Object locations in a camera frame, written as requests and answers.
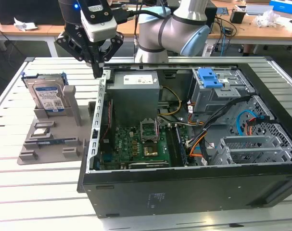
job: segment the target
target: motherboard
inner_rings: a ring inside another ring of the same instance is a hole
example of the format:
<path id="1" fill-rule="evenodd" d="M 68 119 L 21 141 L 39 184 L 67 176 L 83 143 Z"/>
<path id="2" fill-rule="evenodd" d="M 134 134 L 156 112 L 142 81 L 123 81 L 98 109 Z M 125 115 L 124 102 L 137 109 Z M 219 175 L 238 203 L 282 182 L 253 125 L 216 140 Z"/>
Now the motherboard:
<path id="1" fill-rule="evenodd" d="M 114 149 L 102 154 L 101 168 L 115 170 L 184 166 L 186 154 L 181 149 L 184 151 L 186 140 L 188 131 L 185 126 L 152 126 L 147 123 L 141 127 L 116 127 Z"/>

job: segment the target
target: sticker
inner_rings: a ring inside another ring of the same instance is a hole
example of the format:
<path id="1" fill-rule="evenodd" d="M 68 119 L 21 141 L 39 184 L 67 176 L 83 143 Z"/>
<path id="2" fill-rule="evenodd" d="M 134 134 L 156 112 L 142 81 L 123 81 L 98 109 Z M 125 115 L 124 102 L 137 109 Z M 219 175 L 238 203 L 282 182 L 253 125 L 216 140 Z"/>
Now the sticker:
<path id="1" fill-rule="evenodd" d="M 51 144 L 50 142 L 37 142 L 37 144 Z"/>
<path id="2" fill-rule="evenodd" d="M 226 78 L 220 78 L 218 79 L 221 83 L 229 83 L 229 81 Z"/>
<path id="3" fill-rule="evenodd" d="M 153 84 L 152 75 L 126 75 L 123 77 L 123 84 Z"/>
<path id="4" fill-rule="evenodd" d="M 189 113 L 193 113 L 193 106 L 188 106 L 188 109 L 189 109 Z"/>
<path id="5" fill-rule="evenodd" d="M 88 9 L 91 12 L 102 11 L 103 10 L 103 6 L 102 5 L 89 6 Z"/>
<path id="6" fill-rule="evenodd" d="M 207 165 L 208 165 L 208 162 L 207 162 L 204 158 L 202 158 L 202 164 L 203 164 L 204 166 L 207 166 Z"/>
<path id="7" fill-rule="evenodd" d="M 151 193 L 148 196 L 147 208 L 156 208 L 165 199 L 165 193 Z"/>
<path id="8" fill-rule="evenodd" d="M 63 102 L 57 96 L 58 89 L 56 87 L 35 88 L 35 91 L 45 110 L 49 112 L 61 112 L 64 110 Z"/>
<path id="9" fill-rule="evenodd" d="M 214 143 L 209 143 L 209 146 L 207 147 L 207 149 L 213 149 L 215 148 Z"/>

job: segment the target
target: power supply label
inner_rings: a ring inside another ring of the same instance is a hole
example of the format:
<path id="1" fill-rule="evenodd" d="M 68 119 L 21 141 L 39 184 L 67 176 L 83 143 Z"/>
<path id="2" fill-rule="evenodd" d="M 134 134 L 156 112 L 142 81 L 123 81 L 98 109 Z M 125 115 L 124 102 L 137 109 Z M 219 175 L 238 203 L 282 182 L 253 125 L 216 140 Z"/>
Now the power supply label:
<path id="1" fill-rule="evenodd" d="M 123 84 L 153 84 L 152 75 L 126 75 L 123 76 Z"/>

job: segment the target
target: floor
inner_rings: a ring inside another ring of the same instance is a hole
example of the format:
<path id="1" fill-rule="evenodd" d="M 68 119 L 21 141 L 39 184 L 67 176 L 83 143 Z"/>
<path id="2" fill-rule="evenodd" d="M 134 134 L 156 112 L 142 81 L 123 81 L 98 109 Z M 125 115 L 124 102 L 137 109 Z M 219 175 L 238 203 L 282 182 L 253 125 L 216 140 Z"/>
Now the floor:
<path id="1" fill-rule="evenodd" d="M 45 42 L 37 41 L 12 41 L 16 47 L 24 54 L 25 57 L 49 57 L 50 52 Z M 25 57 L 21 55 L 10 42 L 6 42 L 7 51 L 0 51 L 0 95 L 10 82 L 16 71 L 23 63 Z M 224 53 L 224 56 L 242 56 L 238 52 L 241 45 L 231 45 Z M 70 56 L 61 47 L 57 48 L 59 56 Z M 120 50 L 116 53 L 116 56 L 133 55 L 133 43 L 124 43 Z M 287 50 L 286 46 L 269 46 L 267 50 L 263 50 L 261 47 L 258 56 L 270 56 L 272 57 L 291 77 L 292 77 L 292 49 Z M 214 52 L 213 56 L 220 56 L 219 52 Z"/>

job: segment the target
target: gray power supply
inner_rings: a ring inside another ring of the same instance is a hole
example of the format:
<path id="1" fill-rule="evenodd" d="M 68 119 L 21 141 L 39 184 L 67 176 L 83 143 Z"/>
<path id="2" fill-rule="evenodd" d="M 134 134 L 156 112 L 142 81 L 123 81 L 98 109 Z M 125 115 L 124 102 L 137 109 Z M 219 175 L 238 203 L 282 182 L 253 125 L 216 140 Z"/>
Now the gray power supply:
<path id="1" fill-rule="evenodd" d="M 116 126 L 134 127 L 145 118 L 156 119 L 160 92 L 156 71 L 116 72 L 106 92 L 114 100 Z"/>

